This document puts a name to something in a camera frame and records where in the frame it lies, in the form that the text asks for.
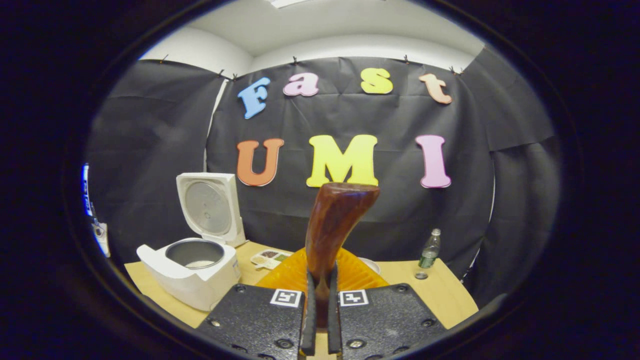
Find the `small tray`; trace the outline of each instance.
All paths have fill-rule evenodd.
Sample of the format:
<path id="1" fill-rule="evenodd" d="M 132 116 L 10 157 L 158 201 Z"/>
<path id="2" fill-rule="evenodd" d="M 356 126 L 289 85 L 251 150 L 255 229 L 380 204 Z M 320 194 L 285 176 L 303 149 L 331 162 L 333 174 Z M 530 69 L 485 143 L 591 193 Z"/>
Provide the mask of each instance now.
<path id="1" fill-rule="evenodd" d="M 266 249 L 252 256 L 251 262 L 255 264 L 255 268 L 267 268 L 269 270 L 273 270 L 290 255 L 290 252 L 282 252 L 275 249 Z"/>

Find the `water bottle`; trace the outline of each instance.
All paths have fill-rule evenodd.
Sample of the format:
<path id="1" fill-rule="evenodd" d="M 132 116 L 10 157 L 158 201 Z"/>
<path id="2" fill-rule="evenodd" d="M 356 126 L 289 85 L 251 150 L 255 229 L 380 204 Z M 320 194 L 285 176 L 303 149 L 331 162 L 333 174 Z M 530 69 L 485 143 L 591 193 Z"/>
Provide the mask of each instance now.
<path id="1" fill-rule="evenodd" d="M 424 244 L 422 248 L 422 255 L 420 255 L 420 262 L 418 265 L 421 268 L 430 268 L 433 262 L 436 261 L 438 253 L 440 252 L 440 229 L 433 229 L 431 237 Z"/>

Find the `black backdrop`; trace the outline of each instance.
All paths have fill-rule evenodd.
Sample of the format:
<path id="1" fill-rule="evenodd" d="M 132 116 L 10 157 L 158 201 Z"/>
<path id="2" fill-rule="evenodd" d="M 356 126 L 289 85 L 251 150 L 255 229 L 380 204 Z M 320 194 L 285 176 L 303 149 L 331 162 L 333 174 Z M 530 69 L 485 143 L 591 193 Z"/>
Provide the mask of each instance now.
<path id="1" fill-rule="evenodd" d="M 360 72 L 369 67 L 389 71 L 390 94 L 364 93 Z M 288 79 L 301 72 L 319 76 L 318 94 L 284 95 Z M 418 80 L 427 73 L 445 81 L 452 103 L 431 98 Z M 266 109 L 245 119 L 237 94 L 265 76 Z M 184 64 L 139 61 L 105 102 L 88 147 L 90 196 L 122 261 L 137 261 L 143 243 L 157 249 L 195 235 L 175 176 L 202 171 L 205 141 L 207 171 L 235 174 L 239 142 L 284 139 L 274 180 L 261 187 L 238 181 L 238 196 L 247 238 L 298 250 L 317 193 L 305 182 L 315 135 L 333 136 L 343 152 L 356 135 L 378 139 L 381 195 L 345 243 L 358 256 L 417 259 L 431 229 L 440 228 L 440 256 L 456 276 L 479 254 L 466 285 L 482 306 L 522 280 L 544 247 L 560 191 L 559 148 L 533 90 L 490 49 L 463 74 L 383 58 L 327 58 L 247 74 L 228 82 L 206 139 L 221 81 Z M 420 185 L 419 135 L 445 138 L 449 187 Z M 254 172 L 264 168 L 265 153 L 256 149 Z"/>
<path id="2" fill-rule="evenodd" d="M 197 236 L 175 185 L 204 169 L 204 147 L 224 78 L 170 61 L 143 60 L 118 82 L 93 121 L 86 159 L 89 196 L 107 223 L 109 248 L 124 263 L 142 244 Z"/>

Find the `yellow letter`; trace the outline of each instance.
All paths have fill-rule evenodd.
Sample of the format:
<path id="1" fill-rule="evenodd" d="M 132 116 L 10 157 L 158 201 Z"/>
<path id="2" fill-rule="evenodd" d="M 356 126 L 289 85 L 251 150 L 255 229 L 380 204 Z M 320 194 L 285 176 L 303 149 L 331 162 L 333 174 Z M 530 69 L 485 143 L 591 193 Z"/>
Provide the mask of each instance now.
<path id="1" fill-rule="evenodd" d="M 391 74 L 385 69 L 369 67 L 360 73 L 364 80 L 360 83 L 362 90 L 369 94 L 389 94 L 394 89 L 394 84 L 389 80 Z"/>
<path id="2" fill-rule="evenodd" d="M 343 182 L 351 169 L 347 183 L 378 185 L 373 176 L 373 147 L 378 139 L 373 135 L 356 135 L 344 154 L 331 135 L 317 135 L 309 139 L 314 147 L 314 164 L 307 186 L 319 188 L 329 183 L 324 167 L 329 169 L 333 181 Z"/>

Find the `table surface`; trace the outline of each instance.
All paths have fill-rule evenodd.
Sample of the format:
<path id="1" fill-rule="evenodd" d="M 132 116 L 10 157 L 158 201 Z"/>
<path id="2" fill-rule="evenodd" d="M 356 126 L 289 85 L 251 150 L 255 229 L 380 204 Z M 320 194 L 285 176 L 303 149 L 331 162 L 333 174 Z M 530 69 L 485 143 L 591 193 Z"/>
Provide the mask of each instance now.
<path id="1" fill-rule="evenodd" d="M 236 256 L 242 273 L 239 282 L 254 285 L 270 271 L 267 268 L 256 269 L 250 261 L 253 255 L 265 249 L 275 248 L 252 241 L 248 241 L 236 248 Z M 417 259 L 415 261 L 377 261 L 376 263 L 380 267 L 380 275 L 389 284 L 404 282 L 411 285 L 447 329 L 478 311 L 471 295 L 440 259 L 436 259 L 433 266 L 428 269 L 418 267 Z M 160 307 L 189 326 L 198 327 L 207 316 L 207 312 L 194 309 L 165 292 L 141 261 L 125 264 L 125 267 L 142 294 L 150 297 Z M 426 272 L 427 279 L 416 279 L 414 274 L 418 271 Z M 318 332 L 316 337 L 316 356 L 308 358 L 335 359 L 335 355 L 328 355 L 326 349 L 326 333 Z"/>

